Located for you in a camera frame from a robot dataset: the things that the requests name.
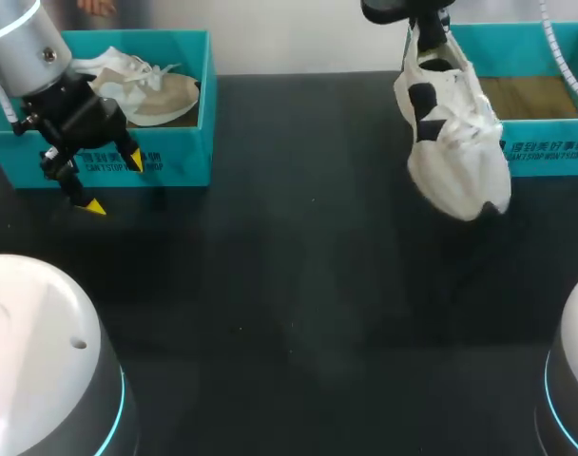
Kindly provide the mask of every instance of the person's hand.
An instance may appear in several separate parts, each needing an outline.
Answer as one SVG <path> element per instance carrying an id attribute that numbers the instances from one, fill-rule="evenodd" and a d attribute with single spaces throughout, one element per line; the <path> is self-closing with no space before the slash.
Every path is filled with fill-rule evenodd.
<path id="1" fill-rule="evenodd" d="M 78 8 L 95 16 L 109 16 L 116 12 L 114 0 L 78 0 Z"/>

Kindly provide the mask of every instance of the robotic arm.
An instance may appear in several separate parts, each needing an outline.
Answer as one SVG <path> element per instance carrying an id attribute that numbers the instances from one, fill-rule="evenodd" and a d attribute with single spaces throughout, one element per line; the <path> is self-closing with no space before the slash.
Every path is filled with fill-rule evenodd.
<path id="1" fill-rule="evenodd" d="M 447 41 L 444 26 L 449 16 L 442 14 L 454 0 L 361 0 L 363 14 L 374 24 L 392 24 L 410 19 L 420 26 L 420 52 L 437 48 Z"/>
<path id="2" fill-rule="evenodd" d="M 59 182 L 74 205 L 104 215 L 85 195 L 73 157 L 115 143 L 128 169 L 143 172 L 141 150 L 116 102 L 98 97 L 70 63 L 71 52 L 41 0 L 0 0 L 0 103 L 12 129 L 19 136 L 38 130 L 51 145 L 40 164 L 45 176 Z M 21 100 L 24 120 L 9 97 Z"/>

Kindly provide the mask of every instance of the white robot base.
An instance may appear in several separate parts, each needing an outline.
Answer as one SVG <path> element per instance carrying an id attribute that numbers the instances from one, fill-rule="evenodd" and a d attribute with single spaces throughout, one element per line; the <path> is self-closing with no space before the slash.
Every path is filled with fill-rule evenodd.
<path id="1" fill-rule="evenodd" d="M 545 363 L 534 423 L 546 456 L 578 456 L 578 284 Z"/>
<path id="2" fill-rule="evenodd" d="M 0 456 L 134 456 L 137 408 L 92 302 L 44 262 L 0 256 Z"/>

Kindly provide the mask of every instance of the silver screw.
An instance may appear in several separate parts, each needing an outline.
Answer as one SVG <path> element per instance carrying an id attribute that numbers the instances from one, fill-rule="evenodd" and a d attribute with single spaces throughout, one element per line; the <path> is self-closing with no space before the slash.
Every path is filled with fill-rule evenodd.
<path id="1" fill-rule="evenodd" d="M 51 64 L 52 62 L 57 60 L 57 53 L 54 51 L 54 49 L 52 49 L 50 47 L 46 47 L 42 51 L 42 57 L 44 58 L 44 61 L 46 63 Z"/>

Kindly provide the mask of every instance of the black table surface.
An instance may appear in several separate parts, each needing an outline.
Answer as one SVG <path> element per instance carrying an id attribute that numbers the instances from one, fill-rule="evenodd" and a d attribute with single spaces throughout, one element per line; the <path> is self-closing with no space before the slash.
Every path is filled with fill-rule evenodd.
<path id="1" fill-rule="evenodd" d="M 0 253 L 92 297 L 142 453 L 537 455 L 541 370 L 578 280 L 578 178 L 502 218 L 421 198 L 395 73 L 222 77 L 213 182 L 14 192 Z"/>

